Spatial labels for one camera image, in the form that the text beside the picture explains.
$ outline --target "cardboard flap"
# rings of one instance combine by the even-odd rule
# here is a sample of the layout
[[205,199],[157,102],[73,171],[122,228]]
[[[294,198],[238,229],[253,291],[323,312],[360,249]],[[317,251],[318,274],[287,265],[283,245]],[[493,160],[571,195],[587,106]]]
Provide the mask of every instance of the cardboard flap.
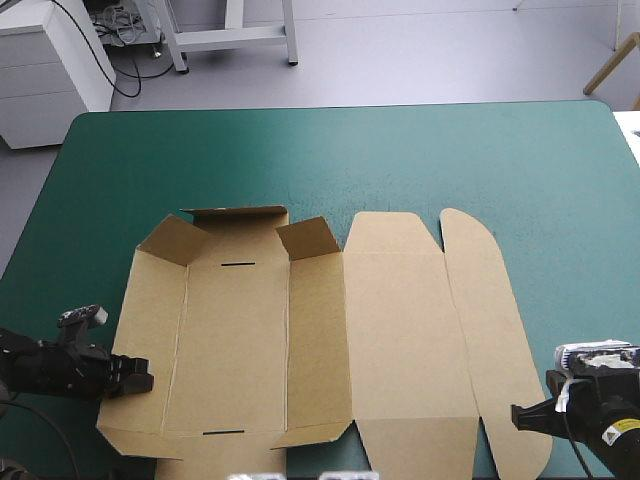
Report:
[[358,420],[356,425],[369,464],[380,478],[469,480],[473,476],[475,417]]
[[280,227],[278,235],[291,261],[340,251],[338,242],[323,217]]
[[240,208],[183,208],[183,212],[194,217],[232,216],[232,215],[284,215],[287,209],[282,205]]
[[186,266],[200,252],[206,232],[175,215],[167,216],[138,246],[138,250]]
[[289,283],[288,428],[349,422],[341,254],[292,262]]
[[535,479],[552,439],[519,432],[511,423],[511,404],[533,405],[545,396],[502,254],[491,232],[466,213],[446,209],[440,221],[476,403],[499,476]]
[[[153,390],[139,395],[105,399],[98,428],[161,434],[184,302],[186,268],[146,252],[136,251],[120,313],[113,353],[149,360]],[[122,443],[121,453],[135,442]]]
[[224,480],[234,473],[285,473],[281,432],[200,435],[177,440],[183,461],[158,460],[155,480]]
[[442,254],[420,217],[407,212],[358,212],[344,251]]
[[334,442],[342,436],[349,425],[351,425],[351,421],[294,428],[280,437],[273,448],[300,447],[302,445]]
[[149,458],[181,458],[171,440],[158,434],[131,432],[98,424],[100,433],[120,455]]

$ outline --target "white sticker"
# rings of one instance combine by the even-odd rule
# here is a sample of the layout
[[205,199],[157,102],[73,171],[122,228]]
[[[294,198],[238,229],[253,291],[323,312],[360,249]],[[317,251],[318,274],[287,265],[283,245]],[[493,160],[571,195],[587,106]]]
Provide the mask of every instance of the white sticker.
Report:
[[602,434],[602,439],[604,440],[604,443],[611,447],[614,443],[616,443],[616,440],[620,438],[620,435],[622,435],[622,432],[611,425]]

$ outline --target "gray floor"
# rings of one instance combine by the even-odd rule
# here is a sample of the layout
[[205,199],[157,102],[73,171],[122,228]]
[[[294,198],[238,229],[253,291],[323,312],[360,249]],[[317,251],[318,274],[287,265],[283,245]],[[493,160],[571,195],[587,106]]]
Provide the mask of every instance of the gray floor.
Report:
[[[113,110],[317,107],[583,98],[582,88],[611,54],[611,0],[296,0],[301,63],[281,47],[189,55],[191,72],[116,95]],[[222,0],[173,0],[184,30],[218,25]],[[638,28],[625,7],[624,32]],[[281,17],[279,0],[247,0],[246,20]],[[166,55],[135,52],[143,74]],[[112,54],[131,70],[128,52]],[[640,59],[630,56],[600,88],[614,110],[638,93]],[[135,82],[119,86],[135,90]],[[54,161],[56,148],[11,151],[0,142],[0,274]]]

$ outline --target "table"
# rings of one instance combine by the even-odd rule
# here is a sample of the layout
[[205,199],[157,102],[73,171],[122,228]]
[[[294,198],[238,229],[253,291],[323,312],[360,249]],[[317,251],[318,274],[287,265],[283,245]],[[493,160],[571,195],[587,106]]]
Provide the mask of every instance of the table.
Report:
[[[58,312],[100,303],[111,319],[92,338],[110,345],[153,226],[182,207],[260,204],[286,205],[292,221],[324,215],[342,245],[359,210],[417,212],[436,238],[443,208],[476,216],[502,248],[541,378],[558,344],[640,342],[640,170],[591,101],[83,115],[0,281],[0,321],[54,338]],[[97,405],[22,399],[60,422],[85,474],[152,471],[102,439]],[[22,412],[0,422],[0,451],[35,473],[68,472],[54,438]],[[480,444],[476,475],[490,477]],[[292,476],[363,465],[353,430],[289,452]],[[545,477],[580,473],[556,441]]]

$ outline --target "cable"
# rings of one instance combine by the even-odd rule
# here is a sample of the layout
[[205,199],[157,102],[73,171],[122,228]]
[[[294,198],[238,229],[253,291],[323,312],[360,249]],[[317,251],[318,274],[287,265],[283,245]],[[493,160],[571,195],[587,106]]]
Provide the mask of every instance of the cable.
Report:
[[111,81],[111,79],[109,78],[109,75],[107,75],[107,72],[104,71],[104,67],[100,63],[100,60],[98,60],[98,56],[96,55],[96,52],[93,50],[93,47],[91,46],[91,42],[89,42],[89,39],[85,35],[85,33],[82,30],[82,28],[80,27],[80,25],[78,25],[78,22],[73,17],[73,15],[71,15],[71,13],[69,13],[69,10],[67,10],[63,5],[61,5],[60,2],[58,2],[58,0],[51,0],[51,2],[53,2],[58,7],[60,7],[60,9],[67,15],[67,17],[69,17],[69,19],[76,26],[76,28],[80,32],[80,35],[82,35],[82,38],[84,39],[85,43],[89,47],[89,50],[91,50],[91,55],[93,55],[93,59],[96,61],[96,64],[98,65],[98,68],[100,68],[100,71],[102,72],[102,75],[104,75],[104,78],[106,78],[107,82],[109,82],[109,85],[111,85],[113,87],[113,89],[116,92],[118,92],[120,95],[122,95],[124,97],[127,97],[127,98],[136,98],[138,95],[140,95],[140,92],[142,92],[142,79],[140,78],[140,71],[138,70],[138,64],[136,63],[135,59],[133,57],[131,57],[131,61],[133,62],[133,68],[135,68],[136,74],[137,74],[137,78],[138,78],[138,90],[136,91],[136,93],[131,94],[131,93],[123,92],[118,87],[116,87],[115,83],[113,83]]
[[[158,78],[163,76],[166,73],[169,73],[171,71],[171,69],[173,68],[173,63],[171,63],[166,69],[164,69],[162,72],[160,73],[156,73],[154,75],[140,75],[140,78],[145,80],[145,79],[149,79],[149,78]],[[138,78],[137,75],[131,75],[130,73],[127,73],[123,70],[120,70],[119,68],[113,67],[113,69],[118,72],[121,73],[122,75],[124,75],[125,77],[131,77],[131,78]]]
[[576,441],[573,438],[573,434],[571,433],[569,420],[567,419],[567,412],[562,412],[562,421],[564,422],[564,428],[567,431],[567,438],[569,439],[569,443],[571,443],[571,448],[573,448],[573,452],[576,454],[576,457],[578,457],[578,461],[580,462],[584,473],[587,475],[587,478],[589,480],[593,480],[593,474],[591,473],[591,470],[589,470],[589,466],[587,465],[587,462],[585,462],[582,453],[580,453],[580,450],[578,450],[578,445],[576,444]]
[[71,448],[71,444],[69,443],[69,440],[67,440],[67,437],[65,437],[64,433],[62,433],[62,430],[60,430],[60,427],[58,427],[58,425],[56,425],[56,423],[51,418],[49,418],[48,415],[44,414],[43,412],[41,412],[37,408],[30,407],[30,406],[25,405],[23,403],[12,402],[10,400],[0,400],[0,404],[1,405],[8,405],[8,406],[11,406],[11,407],[16,407],[16,408],[22,408],[23,410],[31,412],[34,415],[37,415],[42,420],[44,420],[45,423],[49,424],[49,426],[56,432],[56,434],[60,438],[60,441],[62,441],[62,443],[64,444],[65,448],[67,449],[67,455],[69,457],[69,463],[71,463],[71,466],[73,467],[73,476],[74,476],[75,480],[81,480],[80,479],[80,469],[78,468],[78,462],[76,461],[76,457],[73,454],[73,449]]

